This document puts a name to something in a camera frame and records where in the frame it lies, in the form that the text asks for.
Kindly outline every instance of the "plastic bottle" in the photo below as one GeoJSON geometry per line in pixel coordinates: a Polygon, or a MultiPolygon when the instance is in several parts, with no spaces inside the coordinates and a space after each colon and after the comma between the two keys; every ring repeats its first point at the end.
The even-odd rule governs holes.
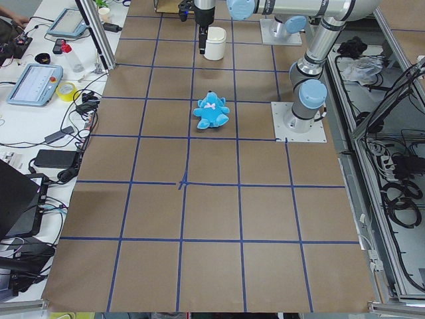
{"type": "Polygon", "coordinates": [[[71,66],[74,72],[84,71],[84,67],[82,66],[82,63],[78,58],[77,54],[65,41],[62,41],[62,52],[64,53],[65,58],[67,59],[69,65],[71,66]]]}

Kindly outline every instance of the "power adapter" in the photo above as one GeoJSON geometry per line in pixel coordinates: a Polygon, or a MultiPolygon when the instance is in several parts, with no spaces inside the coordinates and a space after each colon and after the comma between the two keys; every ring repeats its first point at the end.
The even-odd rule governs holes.
{"type": "Polygon", "coordinates": [[[119,25],[114,25],[112,23],[104,23],[104,29],[105,31],[111,31],[111,32],[119,32],[122,30],[122,28],[119,25]]]}
{"type": "Polygon", "coordinates": [[[99,101],[87,101],[75,107],[75,111],[79,115],[87,114],[91,111],[96,111],[99,107],[99,101]]]}

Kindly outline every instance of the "laptop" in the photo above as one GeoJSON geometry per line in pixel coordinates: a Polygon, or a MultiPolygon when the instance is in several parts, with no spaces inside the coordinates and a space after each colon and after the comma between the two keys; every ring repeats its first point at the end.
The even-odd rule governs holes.
{"type": "Polygon", "coordinates": [[[0,160],[0,240],[39,232],[42,214],[37,206],[45,200],[44,178],[35,176],[33,181],[0,160]]]}
{"type": "Polygon", "coordinates": [[[41,219],[43,217],[43,209],[40,206],[46,203],[48,189],[46,175],[38,173],[28,174],[26,177],[35,182],[39,186],[39,189],[33,200],[29,203],[27,210],[19,217],[5,238],[30,237],[37,235],[40,231],[41,219]]]}

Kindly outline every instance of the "plush teddy bear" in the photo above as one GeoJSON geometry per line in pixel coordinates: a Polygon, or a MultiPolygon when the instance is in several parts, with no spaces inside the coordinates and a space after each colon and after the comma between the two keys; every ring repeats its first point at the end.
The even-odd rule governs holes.
{"type": "Polygon", "coordinates": [[[228,122],[230,110],[226,106],[225,98],[218,98],[217,94],[208,91],[207,96],[203,100],[198,100],[198,107],[193,110],[193,115],[200,116],[197,128],[204,130],[205,128],[217,128],[228,122]]]}

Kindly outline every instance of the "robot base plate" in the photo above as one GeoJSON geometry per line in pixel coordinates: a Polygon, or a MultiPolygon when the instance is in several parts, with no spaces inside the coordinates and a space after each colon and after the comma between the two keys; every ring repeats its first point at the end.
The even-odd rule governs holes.
{"type": "Polygon", "coordinates": [[[290,37],[286,38],[276,38],[270,34],[270,29],[273,25],[274,19],[260,19],[261,25],[261,37],[263,39],[263,44],[265,45],[290,45],[290,46],[300,46],[302,45],[301,35],[299,33],[294,33],[290,37]]]}
{"type": "Polygon", "coordinates": [[[278,142],[326,143],[325,130],[321,121],[314,122],[307,133],[295,133],[284,124],[284,114],[292,107],[292,102],[272,102],[274,135],[278,142]]]}

